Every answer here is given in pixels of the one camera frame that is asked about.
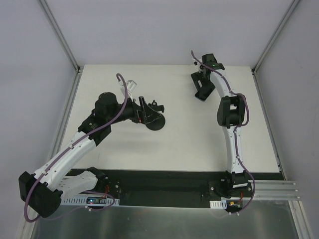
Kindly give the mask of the black smartphone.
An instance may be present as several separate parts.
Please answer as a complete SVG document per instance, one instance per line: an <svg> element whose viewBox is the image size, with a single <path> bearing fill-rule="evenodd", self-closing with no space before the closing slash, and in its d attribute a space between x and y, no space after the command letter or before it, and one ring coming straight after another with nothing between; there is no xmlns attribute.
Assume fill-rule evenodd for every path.
<svg viewBox="0 0 319 239"><path fill-rule="evenodd" d="M203 102L206 101L206 99L211 95L211 93L215 90L214 86L204 86L201 87L196 93L195 93L195 97L198 100L201 100Z"/></svg>

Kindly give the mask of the black phone stand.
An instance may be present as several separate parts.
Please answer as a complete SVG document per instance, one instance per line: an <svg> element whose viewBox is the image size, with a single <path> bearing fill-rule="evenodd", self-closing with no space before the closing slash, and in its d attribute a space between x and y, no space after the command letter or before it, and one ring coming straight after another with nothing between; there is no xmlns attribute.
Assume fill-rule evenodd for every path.
<svg viewBox="0 0 319 239"><path fill-rule="evenodd" d="M152 131L161 130L165 126L164 105L153 100L146 107L146 127Z"/></svg>

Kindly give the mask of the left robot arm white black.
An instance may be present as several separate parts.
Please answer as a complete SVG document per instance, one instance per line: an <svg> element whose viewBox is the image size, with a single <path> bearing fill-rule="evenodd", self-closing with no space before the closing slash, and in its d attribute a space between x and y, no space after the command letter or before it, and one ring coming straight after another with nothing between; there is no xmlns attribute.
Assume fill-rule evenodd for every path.
<svg viewBox="0 0 319 239"><path fill-rule="evenodd" d="M105 174L90 167L78 176L65 178L67 173L87 153L96 148L110 133L115 123L130 120L144 124L157 131L164 127L164 106L156 101L146 103L139 97L139 103L125 97L122 104L116 95L102 93L91 114L78 127L67 146L34 173L23 172L19 179L20 197L24 201L24 217L28 222L27 210L32 208L42 218L51 216L61 203L73 196L91 190L95 194L105 189Z"/></svg>

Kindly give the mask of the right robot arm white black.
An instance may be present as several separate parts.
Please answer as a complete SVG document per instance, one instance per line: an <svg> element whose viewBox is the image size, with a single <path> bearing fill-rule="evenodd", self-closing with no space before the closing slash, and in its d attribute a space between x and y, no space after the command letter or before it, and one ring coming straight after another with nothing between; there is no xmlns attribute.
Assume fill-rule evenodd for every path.
<svg viewBox="0 0 319 239"><path fill-rule="evenodd" d="M241 128L249 122L249 110L246 97L242 93L234 92L222 71L223 64L214 55L205 54L199 60L191 52L194 65L198 70L191 74L197 92L195 97L206 101L216 90L220 96L217 111L217 123L222 127L227 150L226 176L213 188L213 192L225 198L238 195L242 189L248 187L249 174L242 161Z"/></svg>

